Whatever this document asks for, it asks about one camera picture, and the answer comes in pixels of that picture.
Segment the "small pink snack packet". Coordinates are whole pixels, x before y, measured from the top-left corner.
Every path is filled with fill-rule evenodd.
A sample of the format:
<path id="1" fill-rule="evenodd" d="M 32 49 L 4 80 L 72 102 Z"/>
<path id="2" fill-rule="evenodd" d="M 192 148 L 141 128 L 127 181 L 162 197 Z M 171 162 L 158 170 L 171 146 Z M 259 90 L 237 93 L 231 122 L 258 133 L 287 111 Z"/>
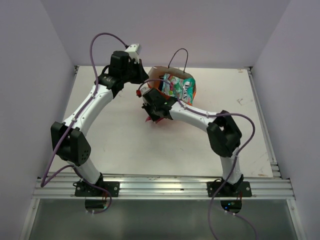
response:
<path id="1" fill-rule="evenodd" d="M 152 121 L 153 123 L 157 124 L 158 122 L 162 121 L 164 119 L 164 117 L 151 117 L 151 116 L 148 116 L 146 119 L 145 119 L 145 122 L 149 122 L 149 121 Z"/>

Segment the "orange paper bag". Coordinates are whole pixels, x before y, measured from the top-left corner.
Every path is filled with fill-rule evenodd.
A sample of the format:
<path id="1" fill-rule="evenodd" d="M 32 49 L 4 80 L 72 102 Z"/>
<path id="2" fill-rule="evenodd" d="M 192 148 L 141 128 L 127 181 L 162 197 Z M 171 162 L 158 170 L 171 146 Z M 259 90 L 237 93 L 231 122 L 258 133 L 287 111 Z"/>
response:
<path id="1" fill-rule="evenodd" d="M 179 69 L 179 68 L 174 68 L 171 67 L 171 63 L 173 61 L 173 58 L 176 56 L 176 54 L 179 51 L 185 51 L 186 52 L 186 59 L 185 59 L 185 63 L 184 63 L 184 67 L 183 70 Z M 188 62 L 188 58 L 189 58 L 189 52 L 185 49 L 185 48 L 180 48 L 178 49 L 172 56 L 172 58 L 170 59 L 169 63 L 167 66 L 153 66 L 151 68 L 151 70 L 148 73 L 149 76 L 149 80 L 154 80 L 154 81 L 150 81 L 147 83 L 147 85 L 150 88 L 155 88 L 157 90 L 159 90 L 159 85 L 161 82 L 167 83 L 167 81 L 163 80 L 163 76 L 164 74 L 168 73 L 170 75 L 176 76 L 178 78 L 181 79 L 187 79 L 187 78 L 194 78 L 191 74 L 186 72 L 186 66 L 187 66 L 187 62 Z"/>

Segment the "green Fox's candy bag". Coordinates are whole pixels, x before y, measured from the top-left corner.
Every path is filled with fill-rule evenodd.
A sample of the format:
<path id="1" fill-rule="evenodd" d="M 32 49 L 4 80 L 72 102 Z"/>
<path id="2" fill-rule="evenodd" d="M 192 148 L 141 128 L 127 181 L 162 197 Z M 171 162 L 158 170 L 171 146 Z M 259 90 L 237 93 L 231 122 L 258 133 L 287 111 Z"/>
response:
<path id="1" fill-rule="evenodd" d="M 196 81 L 193 77 L 182 79 L 165 73 L 158 89 L 169 97 L 179 97 L 181 101 L 192 105 L 196 95 Z"/>

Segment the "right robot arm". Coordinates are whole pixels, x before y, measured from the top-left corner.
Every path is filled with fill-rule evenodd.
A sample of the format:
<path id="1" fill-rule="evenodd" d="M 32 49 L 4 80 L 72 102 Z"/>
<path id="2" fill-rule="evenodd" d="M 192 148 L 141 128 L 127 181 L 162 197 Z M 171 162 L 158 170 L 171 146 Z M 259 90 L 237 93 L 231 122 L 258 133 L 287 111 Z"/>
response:
<path id="1" fill-rule="evenodd" d="M 142 98 L 142 108 L 153 122 L 162 119 L 181 121 L 207 133 L 209 144 L 220 157 L 222 166 L 223 192 L 235 196 L 241 190 L 244 176 L 236 153 L 242 133 L 227 111 L 207 112 L 192 106 L 181 106 L 176 97 L 165 97 L 155 88 L 143 87 L 137 91 Z"/>

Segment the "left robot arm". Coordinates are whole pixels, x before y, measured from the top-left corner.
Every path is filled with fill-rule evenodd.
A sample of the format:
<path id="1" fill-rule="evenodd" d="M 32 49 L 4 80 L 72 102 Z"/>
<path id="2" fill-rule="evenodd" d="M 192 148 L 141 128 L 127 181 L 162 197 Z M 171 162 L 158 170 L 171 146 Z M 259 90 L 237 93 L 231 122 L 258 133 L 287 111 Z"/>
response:
<path id="1" fill-rule="evenodd" d="M 92 196 L 103 193 L 101 173 L 90 159 L 91 146 L 86 135 L 103 108 L 124 88 L 125 83 L 142 84 L 148 75 L 139 57 L 138 45 L 124 51 L 114 51 L 108 72 L 101 73 L 81 105 L 62 123 L 51 126 L 53 152 L 70 164 L 88 183 L 86 190 Z"/>

